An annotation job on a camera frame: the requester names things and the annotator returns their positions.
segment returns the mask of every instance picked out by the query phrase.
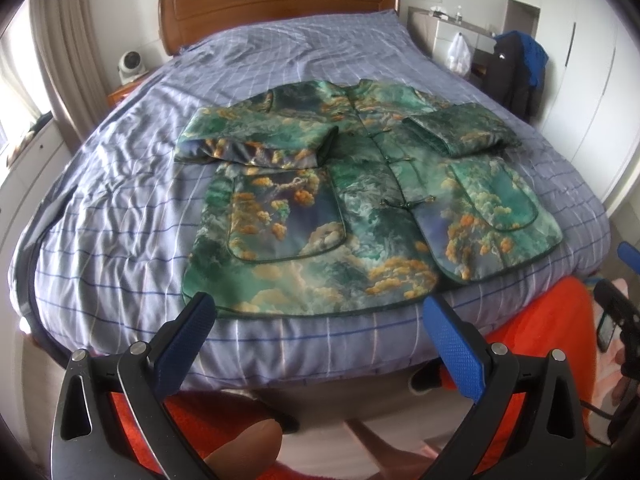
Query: orange-red trousers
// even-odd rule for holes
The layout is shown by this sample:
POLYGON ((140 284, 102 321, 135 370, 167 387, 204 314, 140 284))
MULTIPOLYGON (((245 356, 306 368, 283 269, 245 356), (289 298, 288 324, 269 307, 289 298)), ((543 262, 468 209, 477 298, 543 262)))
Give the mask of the orange-red trousers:
MULTIPOLYGON (((591 297, 576 278, 562 279, 510 322, 489 334, 487 341, 505 343, 516 354, 540 357, 553 348, 562 349, 574 374, 580 398, 591 399, 596 356, 591 297)), ((455 387, 445 370, 442 379, 446 387, 455 387)), ((158 471, 126 401, 121 395, 113 397, 136 457, 142 465, 158 471)), ((522 395, 513 397, 480 469, 493 465, 500 457, 518 418, 522 401, 522 395)), ((249 399, 216 392, 183 392, 170 397, 165 404, 201 457, 206 457, 250 425, 268 417, 261 405, 249 399)), ((271 467, 260 478, 308 479, 281 464, 271 467)))

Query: blue plaid bed sheet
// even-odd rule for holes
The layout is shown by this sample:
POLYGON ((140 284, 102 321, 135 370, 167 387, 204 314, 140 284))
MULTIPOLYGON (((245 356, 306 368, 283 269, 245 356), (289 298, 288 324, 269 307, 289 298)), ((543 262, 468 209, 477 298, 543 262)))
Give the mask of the blue plaid bed sheet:
MULTIPOLYGON (((490 332, 563 276, 598 268, 610 245, 604 208, 539 133, 436 67, 392 11, 315 16, 217 33, 157 70, 104 120, 40 206, 78 186, 38 259, 34 289, 44 327, 66 348, 106 354, 149 340, 181 311, 182 275, 214 169, 173 161, 178 134, 197 108, 301 80, 362 78, 494 111, 523 141, 507 151, 508 163, 562 228, 564 242, 545 258, 446 294, 463 319, 490 332)), ((21 279, 10 271, 13 288, 21 279)), ((346 317, 220 319, 183 387, 282 386, 391 372, 434 357, 419 303, 346 317)))

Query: white plastic bag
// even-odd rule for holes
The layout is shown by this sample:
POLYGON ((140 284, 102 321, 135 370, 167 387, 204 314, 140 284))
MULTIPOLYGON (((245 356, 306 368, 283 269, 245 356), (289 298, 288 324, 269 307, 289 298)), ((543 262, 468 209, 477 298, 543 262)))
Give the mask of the white plastic bag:
POLYGON ((471 72, 471 50, 460 32, 453 38, 453 43, 449 47, 446 67, 464 78, 471 72))

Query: blue textured pad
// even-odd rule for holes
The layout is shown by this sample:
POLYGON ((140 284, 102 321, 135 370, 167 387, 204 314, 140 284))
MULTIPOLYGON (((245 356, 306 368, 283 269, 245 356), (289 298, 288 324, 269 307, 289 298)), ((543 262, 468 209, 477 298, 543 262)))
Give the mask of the blue textured pad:
POLYGON ((209 294, 200 301, 154 366, 154 393, 159 400, 176 394, 216 320, 216 304, 209 294))
POLYGON ((478 402, 486 386, 484 367, 438 301, 431 296, 424 300, 422 322, 460 393, 478 402))
POLYGON ((640 251, 628 242, 618 246, 618 257, 625 262, 633 272, 640 274, 640 251))

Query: bed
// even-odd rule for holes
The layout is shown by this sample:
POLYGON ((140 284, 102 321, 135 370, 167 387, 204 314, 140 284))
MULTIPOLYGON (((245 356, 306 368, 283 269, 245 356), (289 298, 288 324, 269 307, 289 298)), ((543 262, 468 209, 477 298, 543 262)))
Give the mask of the bed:
MULTIPOLYGON (((505 160, 535 190, 564 241, 518 271, 446 293, 487 333, 609 251, 604 208, 529 125, 423 56, 399 0, 160 0, 165 49, 153 73, 87 140, 27 227, 10 269, 12 301, 57 361, 80 347, 122 352, 184 306, 180 285, 211 165, 175 164, 194 111, 302 80, 401 82, 477 102, 522 141, 505 160)), ((257 388, 381 374, 436 356, 420 303, 342 317, 219 319, 184 388, 257 388)))

